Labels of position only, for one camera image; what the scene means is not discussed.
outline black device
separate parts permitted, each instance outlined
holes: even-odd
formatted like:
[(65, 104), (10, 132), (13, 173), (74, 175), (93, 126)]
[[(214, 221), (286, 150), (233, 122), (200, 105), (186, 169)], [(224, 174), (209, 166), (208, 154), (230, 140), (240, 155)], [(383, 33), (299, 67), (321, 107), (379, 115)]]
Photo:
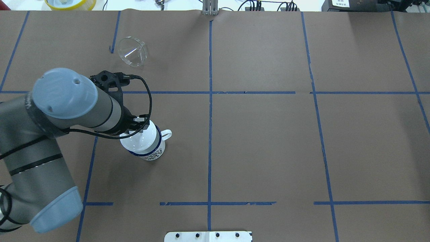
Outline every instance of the black device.
[(406, 12), (415, 2), (429, 0), (325, 0), (321, 6), (322, 12)]

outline light blue joint cap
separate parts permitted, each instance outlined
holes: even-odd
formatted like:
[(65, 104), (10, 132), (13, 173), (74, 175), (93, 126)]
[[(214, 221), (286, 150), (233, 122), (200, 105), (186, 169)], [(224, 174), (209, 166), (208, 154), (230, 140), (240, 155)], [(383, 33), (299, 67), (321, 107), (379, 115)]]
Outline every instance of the light blue joint cap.
[(30, 221), (34, 231), (46, 233), (76, 218), (83, 205), (78, 187), (74, 186), (55, 198)]
[(94, 107), (97, 98), (93, 82), (67, 68), (45, 72), (33, 87), (36, 106), (54, 118), (78, 118)]

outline wire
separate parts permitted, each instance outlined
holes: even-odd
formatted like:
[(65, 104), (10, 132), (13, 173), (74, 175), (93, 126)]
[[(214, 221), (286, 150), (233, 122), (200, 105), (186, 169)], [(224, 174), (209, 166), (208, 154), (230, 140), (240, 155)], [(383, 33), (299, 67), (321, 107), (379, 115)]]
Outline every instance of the wire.
[(261, 2), (257, 0), (257, 9), (256, 11), (261, 11)]
[(149, 91), (148, 85), (146, 84), (145, 80), (140, 77), (140, 76), (136, 76), (136, 75), (130, 75), (132, 77), (134, 77), (133, 79), (139, 79), (143, 82), (143, 84), (145, 85), (146, 91), (148, 92), (148, 96), (149, 96), (149, 111), (148, 111), (148, 116), (146, 121), (132, 134), (128, 134), (125, 136), (109, 136), (109, 135), (104, 135), (104, 134), (100, 134), (100, 133), (94, 133), (91, 131), (87, 131), (87, 130), (81, 130), (81, 129), (71, 129), (71, 128), (67, 128), (67, 129), (63, 129), (62, 131), (65, 133), (69, 133), (69, 132), (78, 132), (78, 133), (85, 133), (85, 134), (89, 134), (89, 135), (93, 135), (93, 136), (97, 136), (100, 138), (105, 138), (105, 139), (111, 139), (111, 140), (120, 140), (120, 139), (125, 139), (125, 138), (130, 138), (131, 136), (139, 133), (141, 130), (143, 130), (143, 128), (149, 124), (149, 119), (151, 117), (151, 112), (152, 112), (152, 96), (151, 96), (151, 92)]
[(108, 3), (109, 0), (106, 0), (106, 2), (103, 5), (103, 8), (101, 9), (102, 11), (104, 11), (104, 7), (106, 6), (106, 4)]
[(287, 2), (283, 2), (283, 3), (281, 3), (280, 5), (279, 5), (279, 7), (278, 7), (278, 9), (276, 10), (276, 11), (279, 11), (279, 9), (281, 9), (281, 6), (282, 6), (282, 4), (286, 4), (287, 5), (287, 7), (288, 7), (288, 3)]
[(220, 9), (230, 9), (231, 11), (233, 11), (233, 12), (234, 12), (234, 10), (233, 10), (233, 9), (228, 8), (228, 7), (222, 7), (222, 8), (220, 8)]
[(292, 12), (294, 11), (294, 7), (297, 11), (297, 5), (293, 1), (291, 1), (290, 4), (287, 6), (287, 9), (285, 9), (285, 11)]
[(6, 222), (6, 220), (9, 219), (9, 215), (10, 215), (10, 212), (12, 210), (12, 196), (10, 195), (10, 193), (8, 191), (6, 191), (3, 188), (0, 188), (0, 193), (2, 195), (4, 195), (6, 197), (6, 200), (7, 200), (6, 211), (4, 211), (3, 218), (0, 220), (0, 226), (2, 226), (4, 224), (4, 222)]
[(32, 145), (36, 144), (36, 143), (39, 143), (42, 140), (46, 140), (47, 138), (48, 137), (46, 137), (46, 136), (41, 136), (41, 137), (39, 137), (39, 138), (37, 138), (35, 140), (32, 140), (32, 141), (27, 142), (25, 144), (22, 144), (22, 145), (20, 145), (20, 146), (18, 146), (16, 148), (13, 148), (13, 149), (9, 150), (8, 152), (0, 155), (0, 160), (4, 159), (5, 157), (7, 157), (7, 156), (9, 156), (9, 155), (11, 155), (11, 154), (13, 154), (13, 153), (15, 153), (17, 151), (20, 151), (20, 150), (22, 150), (24, 148), (27, 148), (29, 146), (32, 146)]
[(263, 3), (283, 3), (283, 2), (275, 2), (275, 1), (264, 1), (264, 0), (261, 0), (260, 2), (263, 2)]
[(240, 8), (246, 3), (246, 2), (251, 2), (252, 3), (252, 11), (254, 11), (254, 8), (255, 8), (255, 4), (254, 4), (254, 1), (253, 0), (246, 0), (245, 2), (243, 2), (240, 6), (239, 6), (239, 8), (237, 9), (238, 11), (240, 11)]

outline white label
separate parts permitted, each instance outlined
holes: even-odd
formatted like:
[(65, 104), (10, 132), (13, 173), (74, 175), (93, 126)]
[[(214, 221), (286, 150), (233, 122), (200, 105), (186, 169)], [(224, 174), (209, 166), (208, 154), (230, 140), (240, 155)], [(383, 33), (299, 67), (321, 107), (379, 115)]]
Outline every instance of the white label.
[(333, 6), (349, 8), (349, 0), (332, 0)]

